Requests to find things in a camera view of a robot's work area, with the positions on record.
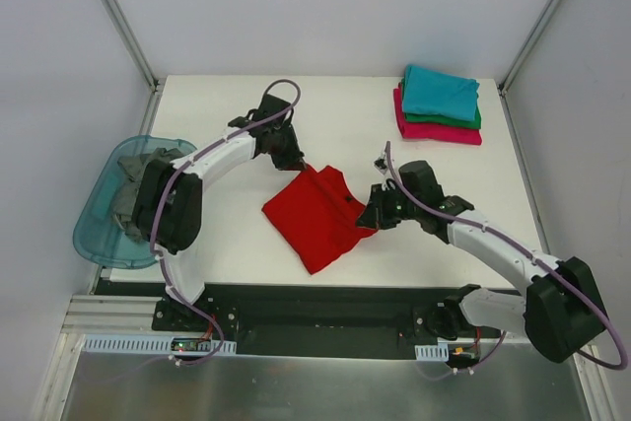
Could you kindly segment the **red t shirt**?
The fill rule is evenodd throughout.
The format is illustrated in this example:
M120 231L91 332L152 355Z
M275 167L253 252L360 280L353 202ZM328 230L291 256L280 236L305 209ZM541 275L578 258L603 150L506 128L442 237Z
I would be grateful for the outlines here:
M343 173L307 167L262 206L262 213L314 275L376 233L356 225L366 206Z

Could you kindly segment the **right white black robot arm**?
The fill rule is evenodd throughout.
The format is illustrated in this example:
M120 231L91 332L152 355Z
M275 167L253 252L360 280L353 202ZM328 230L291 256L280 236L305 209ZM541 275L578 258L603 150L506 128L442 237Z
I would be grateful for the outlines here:
M426 315L432 335L454 341L476 327L495 328L527 338L547 360L560 363L604 332L604 304L582 260L561 260L506 236L471 203L444 194L426 161L409 162L396 172L386 158L374 166L384 179L372 185L357 227L384 231L414 221L425 233L477 258L515 290L461 287Z

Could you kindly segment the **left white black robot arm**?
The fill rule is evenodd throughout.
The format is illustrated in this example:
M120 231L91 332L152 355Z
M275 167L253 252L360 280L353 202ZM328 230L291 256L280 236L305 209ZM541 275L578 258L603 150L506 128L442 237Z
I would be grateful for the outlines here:
M166 292L177 301L174 318L185 330L201 329L207 306L194 255L202 228L204 193L234 168L260 155L278 171L302 171L304 154L292 125L296 102L265 93L259 106L228 123L224 134L204 148L169 162L151 159L142 175L132 222L158 261Z

